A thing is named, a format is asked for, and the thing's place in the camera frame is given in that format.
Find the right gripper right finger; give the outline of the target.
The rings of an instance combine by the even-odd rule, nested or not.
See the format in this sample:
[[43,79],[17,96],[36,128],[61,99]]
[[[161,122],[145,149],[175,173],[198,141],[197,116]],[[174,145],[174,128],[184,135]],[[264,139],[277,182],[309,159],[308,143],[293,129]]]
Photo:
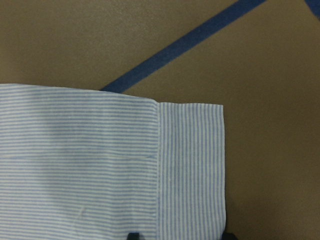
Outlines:
[[235,234],[230,232],[224,232],[222,234],[222,240],[238,240]]

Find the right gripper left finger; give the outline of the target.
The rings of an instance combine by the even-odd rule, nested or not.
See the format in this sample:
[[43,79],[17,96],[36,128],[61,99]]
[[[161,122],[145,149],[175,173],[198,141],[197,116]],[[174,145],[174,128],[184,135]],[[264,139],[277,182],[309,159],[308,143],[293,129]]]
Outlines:
[[127,240],[145,240],[145,237],[142,233],[139,232],[130,232],[127,235]]

